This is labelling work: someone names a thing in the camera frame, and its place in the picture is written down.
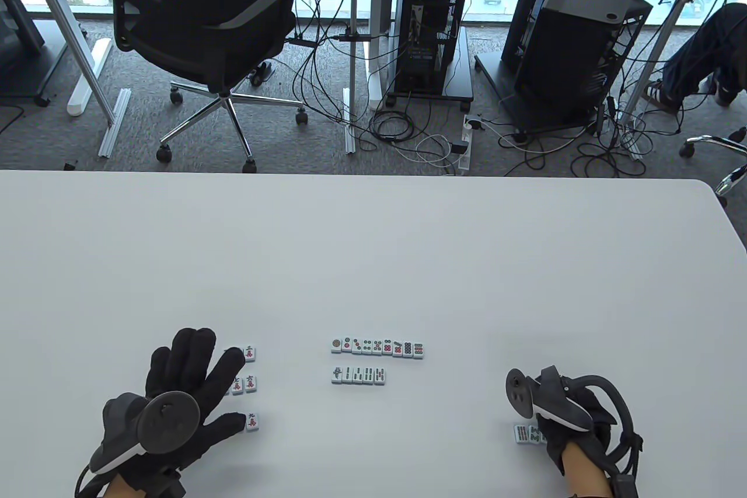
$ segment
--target wrist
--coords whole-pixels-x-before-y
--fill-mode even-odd
[[[579,497],[612,498],[605,473],[601,471],[575,442],[570,442],[562,453],[568,489]]]
[[[119,475],[109,483],[104,498],[145,498],[144,490],[134,490]]]

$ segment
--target chair wheel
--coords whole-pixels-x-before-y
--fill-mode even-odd
[[[174,105],[181,105],[181,103],[184,101],[184,97],[182,97],[181,92],[176,88],[171,88],[169,98]]]
[[[169,148],[168,144],[164,144],[158,148],[158,151],[155,153],[155,159],[161,163],[171,162],[171,148]]]
[[[309,124],[309,113],[303,107],[296,111],[296,124]]]
[[[242,173],[256,173],[257,172],[257,164],[254,161],[254,159],[247,159],[246,163],[243,164],[243,167],[241,168]]]
[[[690,158],[696,154],[696,147],[694,144],[685,144],[680,148],[680,157]]]
[[[745,139],[745,136],[747,136],[747,127],[742,127],[736,132],[733,132],[729,135],[729,140],[731,141],[742,141]]]
[[[517,146],[523,146],[529,143],[529,135],[526,132],[514,132],[510,135],[514,144]]]

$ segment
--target power strip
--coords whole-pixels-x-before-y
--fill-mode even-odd
[[[472,131],[474,130],[472,122],[480,124],[480,117],[476,114],[465,114],[465,121],[462,124],[462,141],[467,143],[467,151],[459,157],[459,170],[461,170],[462,175],[469,171],[469,163],[472,159]]]

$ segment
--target monitor stand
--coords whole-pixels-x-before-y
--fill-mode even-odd
[[[54,20],[34,20],[34,24],[44,38],[41,52],[19,61],[10,71],[2,72],[0,100],[32,99],[38,106],[46,107],[49,98],[43,94],[44,88],[60,63],[67,43]]]

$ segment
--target metal frame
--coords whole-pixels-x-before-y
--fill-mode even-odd
[[[301,103],[301,101],[294,101],[290,99],[279,99],[275,97],[260,97],[259,95],[247,95],[243,93],[236,93],[237,90],[241,87],[241,85],[243,85],[245,81],[246,81],[246,78],[238,82],[238,84],[234,87],[234,89],[230,90],[230,92],[227,94],[212,93],[206,87],[202,87],[202,85],[192,85],[189,83],[181,83],[181,82],[170,82],[172,92],[174,92],[175,89],[180,89],[180,90],[185,90],[185,92],[191,92],[191,93],[197,93],[198,95],[203,95],[203,97],[212,97],[213,100],[207,105],[205,105],[202,109],[197,111],[197,113],[192,114],[192,116],[190,116],[188,119],[182,121],[180,124],[177,124],[176,127],[171,129],[169,132],[166,133],[166,135],[161,137],[160,139],[161,147],[165,146],[169,140],[176,138],[176,136],[183,133],[185,130],[192,128],[193,125],[202,121],[202,119],[209,116],[209,114],[213,114],[213,112],[216,111],[216,109],[219,109],[222,107],[226,109],[226,111],[228,111],[229,117],[231,117],[231,122],[234,125],[236,134],[241,140],[241,145],[243,146],[243,150],[246,153],[246,159],[253,159],[252,148],[251,146],[249,146],[249,141],[246,140],[246,136],[243,134],[243,130],[241,130],[241,126],[238,122],[238,116],[236,116],[236,109],[234,107],[234,103],[238,103],[239,105],[293,106],[293,107],[296,107],[300,112],[303,112],[303,103]]]
[[[633,89],[633,93],[630,94],[630,97],[624,104],[621,103],[621,109],[624,110],[624,113],[622,113],[620,118],[620,124],[624,129],[621,136],[621,142],[622,146],[624,146],[630,154],[631,159],[643,158],[643,155],[640,150],[638,150],[638,146],[635,142],[635,134],[637,132],[635,122],[633,122],[632,125],[630,124],[630,121],[633,118],[633,113],[636,111],[638,101],[640,101],[645,92],[648,80],[651,78],[654,69],[656,69],[657,60],[659,60],[661,53],[664,52],[664,47],[666,46],[667,41],[669,41],[669,36],[674,30],[685,4],[688,4],[688,2],[691,1],[693,0],[675,0],[675,3],[672,5],[672,10],[670,10],[669,15],[662,24],[661,31],[659,31],[659,37],[656,39],[654,47],[651,49],[651,53],[648,56],[649,62],[643,66],[643,72],[641,73],[640,79],[638,79],[635,89]]]
[[[93,95],[96,97],[96,101],[99,103],[102,111],[104,111],[107,120],[107,129],[104,133],[104,140],[102,141],[101,148],[99,148],[99,156],[109,157],[114,149],[114,141],[117,138],[117,133],[119,133],[120,125],[122,124],[127,109],[127,103],[131,95],[131,90],[122,89],[117,98],[117,104],[114,109],[112,109],[109,101],[106,99],[101,84],[99,84],[98,79],[96,79],[97,65],[93,60],[90,49],[88,48],[88,43],[86,43],[83,38],[83,34],[78,27],[78,22],[75,20],[69,5],[67,5],[67,1],[45,1],[49,6],[49,10],[53,15],[54,20],[57,21],[60,32],[65,38],[67,45],[70,47],[70,51],[72,52],[75,61],[78,63],[78,68],[80,68],[83,73],[83,78],[85,78],[91,92],[93,92]],[[103,65],[103,60],[101,60],[98,65],[98,71],[100,71],[101,65]]]
[[[355,37],[358,33],[358,0],[350,0],[350,34]],[[358,43],[356,41],[350,42],[350,81],[347,103],[344,103],[344,140],[345,140],[345,153],[355,153],[355,135],[352,133],[352,122],[355,119],[355,67],[357,66],[357,50]]]
[[[692,157],[694,154],[694,144],[701,143],[715,144],[717,146],[721,146],[722,148],[726,148],[727,150],[737,152],[737,154],[740,154],[744,157],[747,157],[747,146],[744,146],[737,141],[729,140],[729,138],[721,138],[720,136],[712,136],[708,134],[702,136],[694,136],[693,138],[688,138],[687,140],[685,140],[684,146],[680,149],[680,155],[683,157]],[[726,175],[726,177],[721,180],[721,183],[719,183],[718,186],[713,189],[715,194],[720,198],[722,206],[726,206],[726,199],[724,199],[723,197],[727,192],[735,188],[735,186],[737,186],[737,183],[745,178],[745,175],[747,175],[747,163],[744,165],[740,165],[740,167],[734,169],[733,172],[729,173],[729,175]]]

